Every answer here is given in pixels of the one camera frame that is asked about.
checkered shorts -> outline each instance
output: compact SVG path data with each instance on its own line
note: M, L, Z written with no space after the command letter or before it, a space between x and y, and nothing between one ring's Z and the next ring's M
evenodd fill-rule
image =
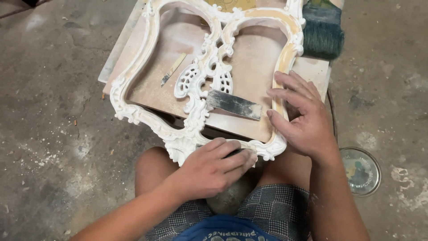
M240 205L235 217L251 220L283 241L306 241L309 192L295 185L272 184L256 188ZM184 203L147 232L147 241L169 241L199 221L212 216L205 200Z

white ornate mirror frame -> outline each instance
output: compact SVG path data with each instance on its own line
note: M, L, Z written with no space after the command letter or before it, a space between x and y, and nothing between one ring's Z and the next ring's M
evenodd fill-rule
M253 25L269 24L269 26L279 27L288 40L279 55L275 71L288 73L295 57L303 53L302 26L305 24L305 19L302 17L302 6L303 0L288 0L284 9L254 8L241 11L234 8L230 13L221 12L220 7L210 6L204 0L150 0L142 15L146 18L146 33L141 47L131 64L112 83L110 100L116 111L115 117L120 120L126 117L129 123L136 125L141 122L147 124L163 139L170 158L181 166L187 156L196 150L196 145L204 145L210 141L201 134L205 119L212 110L212 107L206 105L204 99L208 92L201 90L205 79L213 78L211 88L233 94L230 75L232 66L225 64L223 58L233 55L234 35L238 34L241 28ZM184 69L175 85L174 95L177 98L190 97L184 108L184 112L189 115L184 120L184 128L181 130L170 127L157 115L146 111L141 106L129 104L125 99L132 83L142 72L155 49L160 31L160 16L172 8L184 8L194 12L204 18L211 28L211 34L205 34L202 54ZM282 88L282 85L277 84L273 79L272 87ZM281 99L272 100L272 109L288 119ZM274 160L274 157L281 154L287 145L284 137L275 130L267 143L257 140L249 142L239 140L239 142L242 148L256 150L264 160Z

hand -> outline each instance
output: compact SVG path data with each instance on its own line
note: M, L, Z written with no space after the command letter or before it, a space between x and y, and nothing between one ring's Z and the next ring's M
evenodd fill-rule
M291 146L313 160L320 160L337 151L325 105L314 83L306 82L293 71L289 75L276 71L274 77L287 89L269 89L267 94L286 100L297 108L301 116L289 122L277 111L268 110L267 116L272 125Z
M174 184L183 202L213 197L230 187L257 161L257 155L250 150L223 159L240 148L236 140L216 138L190 154L183 166L165 181Z

